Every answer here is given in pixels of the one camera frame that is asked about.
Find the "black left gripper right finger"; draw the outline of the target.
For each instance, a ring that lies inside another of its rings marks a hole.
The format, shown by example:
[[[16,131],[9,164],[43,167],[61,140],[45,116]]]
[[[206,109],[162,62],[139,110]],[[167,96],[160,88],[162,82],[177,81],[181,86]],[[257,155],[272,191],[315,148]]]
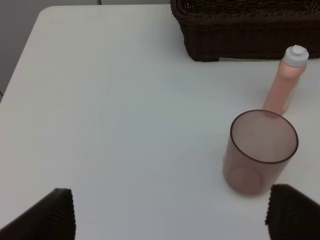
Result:
[[[288,184],[274,184],[265,225],[271,240],[318,240],[320,205]]]

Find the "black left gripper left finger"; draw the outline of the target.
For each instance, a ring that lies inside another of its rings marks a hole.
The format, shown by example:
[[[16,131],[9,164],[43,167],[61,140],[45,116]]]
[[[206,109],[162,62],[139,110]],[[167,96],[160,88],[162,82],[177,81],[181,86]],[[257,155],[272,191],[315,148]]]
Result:
[[[55,188],[0,229],[2,240],[74,240],[76,218],[72,190]]]

